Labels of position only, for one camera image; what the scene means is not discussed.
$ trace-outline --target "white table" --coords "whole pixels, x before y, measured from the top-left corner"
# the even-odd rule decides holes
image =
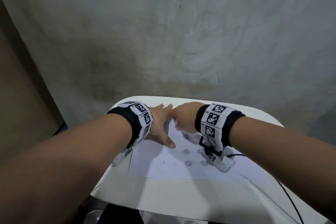
[[[114,107],[129,100],[138,100],[148,106],[157,106],[160,103],[167,106],[172,103],[174,107],[192,101],[212,103],[195,99],[135,96],[119,101]],[[274,117],[261,110],[218,103],[234,107],[246,116],[282,126]],[[288,197],[271,176],[268,184],[131,178],[127,176],[130,160],[129,154],[117,167],[110,166],[91,195],[116,205],[197,220],[229,224],[300,223]],[[313,210],[288,188],[286,190],[305,224],[327,222],[325,217]]]

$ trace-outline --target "black clip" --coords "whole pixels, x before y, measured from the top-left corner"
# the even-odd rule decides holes
[[[210,146],[205,145],[203,143],[203,136],[199,140],[199,145],[202,146],[202,147],[204,147],[204,150],[208,150],[208,151],[216,154],[218,157],[220,157],[222,155],[222,153],[223,153],[223,151],[220,151],[220,152],[216,151],[215,147],[213,145],[210,145]]]

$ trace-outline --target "forearm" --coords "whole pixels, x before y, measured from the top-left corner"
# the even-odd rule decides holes
[[[66,216],[90,193],[131,137],[128,121],[109,114],[10,160],[0,172],[4,222],[38,223]]]
[[[317,211],[335,215],[335,146],[248,117],[236,121],[229,141]]]

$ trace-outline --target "paper sheet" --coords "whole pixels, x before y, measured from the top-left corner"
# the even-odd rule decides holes
[[[173,121],[168,135],[176,148],[169,149],[151,140],[143,140],[133,150],[128,176],[161,179],[215,180],[232,182],[268,182],[268,174],[244,156],[228,158],[230,169],[223,173],[200,154],[199,139],[177,131]]]

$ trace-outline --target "hand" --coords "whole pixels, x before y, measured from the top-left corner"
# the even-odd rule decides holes
[[[179,105],[171,111],[171,117],[177,121],[175,127],[189,133],[196,133],[195,119],[196,114],[201,106],[205,105],[200,102],[190,102]]]
[[[153,123],[150,128],[149,138],[150,140],[162,142],[169,148],[175,148],[175,143],[169,138],[167,133],[163,129],[164,122],[170,118],[170,112],[173,108],[172,104],[169,104],[167,107],[163,108],[163,104],[158,105],[157,107],[149,107],[150,112],[152,113]]]

